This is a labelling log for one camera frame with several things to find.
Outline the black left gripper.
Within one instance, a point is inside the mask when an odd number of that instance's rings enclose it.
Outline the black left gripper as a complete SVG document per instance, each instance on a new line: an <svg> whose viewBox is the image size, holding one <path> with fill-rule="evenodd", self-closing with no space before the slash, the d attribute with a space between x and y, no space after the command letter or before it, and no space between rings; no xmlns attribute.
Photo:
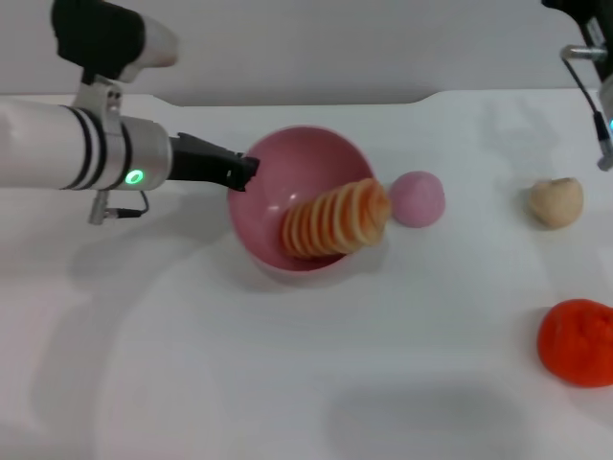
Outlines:
<svg viewBox="0 0 613 460"><path fill-rule="evenodd" d="M187 133L170 138L172 160L168 180L208 182L245 192L260 160L236 153Z"/></svg>

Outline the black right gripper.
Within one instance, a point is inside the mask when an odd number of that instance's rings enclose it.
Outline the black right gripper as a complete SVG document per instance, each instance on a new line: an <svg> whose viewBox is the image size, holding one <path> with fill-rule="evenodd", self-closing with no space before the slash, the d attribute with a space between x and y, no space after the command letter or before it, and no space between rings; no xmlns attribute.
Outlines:
<svg viewBox="0 0 613 460"><path fill-rule="evenodd" d="M542 0L541 4L570 16L578 24L586 45L607 51L606 60L595 64L599 79L606 81L612 75L613 1Z"/></svg>

